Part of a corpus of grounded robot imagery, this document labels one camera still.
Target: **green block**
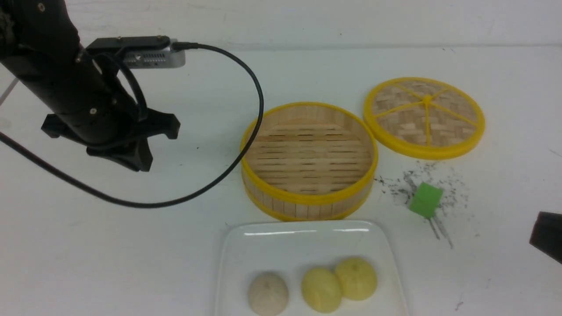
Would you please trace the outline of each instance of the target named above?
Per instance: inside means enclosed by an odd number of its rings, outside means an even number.
[[[414,194],[410,210],[425,218],[432,218],[442,195],[443,190],[422,182]]]

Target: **white table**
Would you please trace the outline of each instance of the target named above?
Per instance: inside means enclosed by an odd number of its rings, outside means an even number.
[[[379,146],[376,175],[384,184],[375,184],[351,218],[386,231],[413,316],[560,313],[562,265],[528,240],[539,211],[561,211],[562,48],[235,53],[256,72],[267,109],[321,101],[361,114],[368,91],[399,76],[441,80],[471,95],[487,119],[479,146],[435,166]],[[48,138],[40,126],[49,111],[21,83],[0,106],[0,119],[9,122],[0,130],[121,198],[162,201],[193,192],[234,159],[257,113],[254,87],[212,52],[190,52],[182,69],[135,74],[149,105],[182,122],[177,140],[150,139],[150,173]],[[212,315],[226,232],[273,221],[246,197],[239,169],[193,201],[137,210],[92,198],[6,146],[0,157],[1,315]],[[447,203],[437,216],[453,247],[408,211],[405,195],[392,194],[409,189],[397,181],[405,171],[418,183],[444,181]]]

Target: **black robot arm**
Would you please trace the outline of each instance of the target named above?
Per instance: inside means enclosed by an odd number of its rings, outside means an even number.
[[[84,49],[63,0],[4,0],[0,31],[1,63],[54,113],[42,126],[49,136],[83,144],[89,155],[134,171],[150,170],[147,137],[178,137],[175,115],[147,108],[124,63],[132,51],[170,47],[168,37],[98,39]],[[118,80],[119,70],[136,101]]]

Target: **square plate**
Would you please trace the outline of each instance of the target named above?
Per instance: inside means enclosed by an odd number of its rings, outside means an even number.
[[[262,272],[280,275],[289,288],[289,304],[279,316],[322,315],[301,295],[301,281],[312,267],[333,270],[350,256],[370,262],[377,290],[364,301],[342,300],[330,315],[408,316],[404,293],[390,245],[375,224],[358,220],[252,224],[234,228],[223,246],[215,315],[256,315],[248,305],[252,280]]]

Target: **cable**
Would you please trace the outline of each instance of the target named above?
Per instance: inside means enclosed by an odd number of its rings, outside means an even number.
[[[186,202],[186,201],[189,201],[193,198],[198,197],[199,195],[207,192],[212,187],[217,185],[224,178],[226,178],[226,176],[236,167],[236,165],[238,165],[238,163],[242,160],[242,158],[244,157],[246,152],[250,149],[250,146],[252,145],[253,140],[257,136],[257,132],[260,129],[261,121],[264,117],[264,94],[261,90],[261,86],[260,86],[260,83],[258,82],[258,80],[256,78],[256,75],[253,73],[253,71],[250,69],[250,67],[248,67],[248,65],[246,65],[242,60],[240,60],[235,55],[233,55],[233,54],[231,54],[231,53],[229,53],[229,52],[227,52],[227,51],[225,51],[221,48],[217,48],[217,47],[209,46],[209,45],[197,44],[197,43],[175,43],[173,48],[178,49],[178,50],[197,49],[197,48],[206,49],[206,50],[209,50],[209,51],[214,51],[214,52],[220,53],[220,54],[232,59],[237,64],[239,64],[242,68],[244,68],[244,70],[250,75],[250,77],[253,80],[253,83],[256,85],[257,95],[258,95],[259,100],[260,100],[260,105],[259,105],[260,108],[259,108],[259,113],[258,113],[258,116],[257,116],[256,126],[254,127],[254,129],[252,131],[252,134],[248,138],[248,142],[246,143],[244,148],[242,148],[242,150],[240,151],[240,154],[236,157],[236,159],[234,159],[234,162],[222,174],[220,174],[220,176],[218,176],[215,180],[213,180],[211,183],[207,184],[206,186],[202,187],[198,191],[195,191],[195,192],[191,193],[190,195],[186,195],[184,197],[176,198],[174,200],[165,201],[165,202],[140,203],[140,202],[125,201],[125,200],[121,200],[120,198],[112,197],[112,196],[109,196],[109,195],[107,195],[107,194],[105,194],[101,191],[98,191],[98,190],[86,185],[85,183],[78,181],[77,179],[71,177],[70,175],[58,170],[57,168],[50,165],[48,162],[44,161],[43,159],[41,159],[40,157],[38,157],[34,153],[30,152],[25,147],[18,144],[16,141],[14,141],[10,137],[6,136],[2,132],[0,132],[0,142],[6,144],[8,147],[15,150],[18,154],[22,155],[23,157],[25,157],[29,161],[33,162],[35,165],[41,167],[45,171],[51,173],[55,177],[67,182],[68,184],[70,184],[70,185],[72,185],[72,186],[74,186],[74,187],[76,187],[76,188],[78,188],[78,189],[80,189],[80,190],[82,190],[86,193],[89,193],[89,194],[91,194],[95,197],[98,197],[98,198],[100,198],[104,201],[107,201],[109,203],[113,203],[113,204],[117,204],[117,205],[121,205],[121,206],[127,206],[127,207],[136,207],[136,208],[139,208],[139,209],[157,209],[157,208],[161,208],[161,207],[168,207],[168,206],[177,205],[177,204],[180,204],[180,203],[183,203],[183,202]]]
[[[94,56],[94,59],[98,57],[106,58],[107,60],[111,61],[115,66],[117,66],[119,70],[121,70],[121,73],[123,74],[123,76],[125,76],[125,79],[127,79],[127,82],[131,86],[131,90],[135,95],[135,99],[137,99],[137,106],[138,106],[137,121],[142,121],[146,119],[148,116],[148,106],[146,105],[146,100],[144,99],[144,94],[142,93],[141,85],[139,85],[137,79],[135,78],[135,75],[133,75],[133,72],[129,69],[129,67],[127,67],[127,65],[123,61],[121,61],[113,54],[99,53]]]

